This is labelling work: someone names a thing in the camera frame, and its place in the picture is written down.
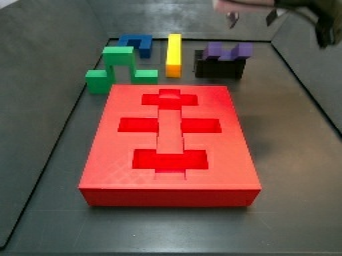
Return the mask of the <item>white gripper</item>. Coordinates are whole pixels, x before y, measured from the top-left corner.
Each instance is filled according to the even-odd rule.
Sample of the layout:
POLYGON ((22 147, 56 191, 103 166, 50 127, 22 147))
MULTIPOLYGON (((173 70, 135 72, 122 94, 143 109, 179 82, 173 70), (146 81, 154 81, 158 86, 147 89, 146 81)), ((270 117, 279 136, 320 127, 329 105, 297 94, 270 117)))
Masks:
MULTIPOLYGON (((229 28, 233 29, 239 20, 239 13, 261 12, 274 8, 275 0, 213 0, 214 10, 227 13, 229 28)), ((270 26, 278 18, 278 12, 271 10, 266 17, 266 25, 270 26)))

